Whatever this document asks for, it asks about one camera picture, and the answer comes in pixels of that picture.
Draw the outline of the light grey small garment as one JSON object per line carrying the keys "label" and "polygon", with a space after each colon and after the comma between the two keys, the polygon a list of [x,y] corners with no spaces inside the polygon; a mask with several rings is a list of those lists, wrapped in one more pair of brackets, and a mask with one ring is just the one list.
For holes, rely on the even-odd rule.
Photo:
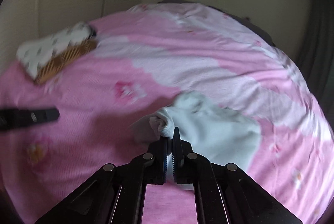
{"label": "light grey small garment", "polygon": [[134,139],[150,144],[172,138],[178,128],[195,153],[224,166],[234,163],[247,171],[261,143],[260,125],[228,107],[221,108],[199,92],[182,92],[171,105],[140,118],[131,126]]}

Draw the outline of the white patterned folded garment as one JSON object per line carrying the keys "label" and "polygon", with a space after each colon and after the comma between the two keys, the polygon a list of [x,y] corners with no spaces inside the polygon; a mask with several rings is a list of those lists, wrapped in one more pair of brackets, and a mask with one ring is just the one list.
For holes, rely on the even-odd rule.
{"label": "white patterned folded garment", "polygon": [[79,45],[85,39],[91,39],[96,34],[88,23],[79,22],[69,28],[36,40],[25,41],[16,52],[16,59],[25,68],[32,79],[38,74],[47,62],[61,54],[69,47]]}

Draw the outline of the brown striped folded garment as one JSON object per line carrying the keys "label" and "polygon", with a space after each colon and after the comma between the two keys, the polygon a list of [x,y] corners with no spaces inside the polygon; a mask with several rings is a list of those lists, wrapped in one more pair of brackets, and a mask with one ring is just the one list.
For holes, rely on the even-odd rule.
{"label": "brown striped folded garment", "polygon": [[37,76],[34,79],[34,83],[38,85],[45,83],[62,71],[66,66],[73,63],[81,56],[93,51],[95,48],[97,48],[97,41],[95,39],[86,39],[78,45],[69,46],[59,54],[52,54],[51,59],[46,65],[37,70]]}

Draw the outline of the pink floral bed cover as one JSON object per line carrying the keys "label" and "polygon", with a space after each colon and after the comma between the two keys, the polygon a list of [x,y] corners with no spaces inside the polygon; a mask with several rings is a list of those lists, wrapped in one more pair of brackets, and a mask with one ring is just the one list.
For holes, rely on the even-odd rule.
{"label": "pink floral bed cover", "polygon": [[245,171],[303,223],[333,199],[333,131],[281,50],[201,4],[143,4],[91,22],[98,47],[43,85],[20,62],[1,75],[1,105],[55,106],[57,122],[1,137],[1,190],[34,223],[102,165],[144,153],[131,126],[196,91],[260,125]]}

